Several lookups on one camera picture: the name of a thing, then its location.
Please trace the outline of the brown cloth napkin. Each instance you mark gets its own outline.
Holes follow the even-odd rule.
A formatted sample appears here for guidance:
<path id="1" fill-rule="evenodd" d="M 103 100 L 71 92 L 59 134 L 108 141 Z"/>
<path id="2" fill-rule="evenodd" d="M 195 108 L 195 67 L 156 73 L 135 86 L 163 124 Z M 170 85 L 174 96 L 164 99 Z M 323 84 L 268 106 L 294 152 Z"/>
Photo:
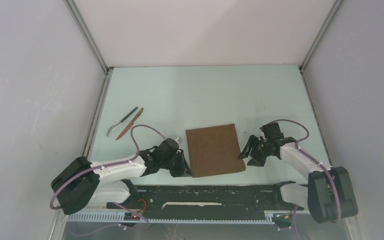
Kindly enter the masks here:
<path id="1" fill-rule="evenodd" d="M 240 146 L 235 124 L 187 129 L 189 162 L 194 178 L 240 173 Z"/>

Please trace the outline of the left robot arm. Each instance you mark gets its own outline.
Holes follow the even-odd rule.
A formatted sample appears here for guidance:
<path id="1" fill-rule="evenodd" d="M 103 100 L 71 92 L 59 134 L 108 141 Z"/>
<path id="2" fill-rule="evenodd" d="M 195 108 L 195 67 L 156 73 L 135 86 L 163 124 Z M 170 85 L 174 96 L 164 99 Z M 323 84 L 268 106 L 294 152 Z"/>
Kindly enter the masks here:
<path id="1" fill-rule="evenodd" d="M 91 162 L 80 156 L 51 182 L 54 195 L 50 206 L 65 215 L 107 203 L 133 208 L 138 202 L 138 190 L 131 178 L 156 174 L 161 169 L 168 170 L 173 178 L 192 176 L 176 139 L 167 138 L 158 146 L 107 162 Z"/>

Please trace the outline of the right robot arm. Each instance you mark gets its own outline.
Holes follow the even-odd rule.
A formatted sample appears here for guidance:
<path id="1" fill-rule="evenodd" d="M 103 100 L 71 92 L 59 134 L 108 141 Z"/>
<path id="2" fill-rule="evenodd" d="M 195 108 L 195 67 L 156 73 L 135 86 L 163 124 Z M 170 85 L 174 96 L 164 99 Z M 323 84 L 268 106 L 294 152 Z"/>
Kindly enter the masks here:
<path id="1" fill-rule="evenodd" d="M 309 138 L 308 129 L 300 139 L 285 136 L 279 120 L 263 125 L 260 130 L 262 135 L 251 135 L 238 158 L 250 158 L 248 166 L 263 167 L 268 157 L 276 157 L 292 166 L 307 181 L 306 185 L 294 181 L 276 183 L 270 196 L 275 208 L 284 209 L 289 204 L 302 207 L 309 210 L 317 223 L 337 223 L 358 214 L 348 170 L 323 163 L 301 147 L 300 143 Z"/>

